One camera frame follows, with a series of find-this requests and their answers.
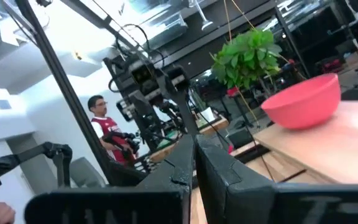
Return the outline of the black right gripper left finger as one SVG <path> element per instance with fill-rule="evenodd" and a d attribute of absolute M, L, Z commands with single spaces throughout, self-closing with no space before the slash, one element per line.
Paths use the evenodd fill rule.
<path fill-rule="evenodd" d="M 135 187 L 59 189 L 34 197 L 26 224 L 184 224 L 191 219 L 195 140 L 183 136 Z"/>

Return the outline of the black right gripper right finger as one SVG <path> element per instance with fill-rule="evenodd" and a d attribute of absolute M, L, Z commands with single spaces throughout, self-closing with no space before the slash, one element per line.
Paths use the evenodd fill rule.
<path fill-rule="evenodd" d="M 358 224 L 358 184 L 275 183 L 204 136 L 196 173 L 208 223 Z"/>

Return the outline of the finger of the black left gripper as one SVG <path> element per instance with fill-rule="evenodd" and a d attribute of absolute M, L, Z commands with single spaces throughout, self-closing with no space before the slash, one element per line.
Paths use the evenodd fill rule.
<path fill-rule="evenodd" d="M 193 118 L 193 114 L 188 106 L 186 100 L 186 91 L 175 90 L 171 93 L 172 100 L 177 104 L 178 109 L 181 113 L 183 123 L 188 131 L 188 134 L 195 136 L 198 134 L 198 127 Z"/>

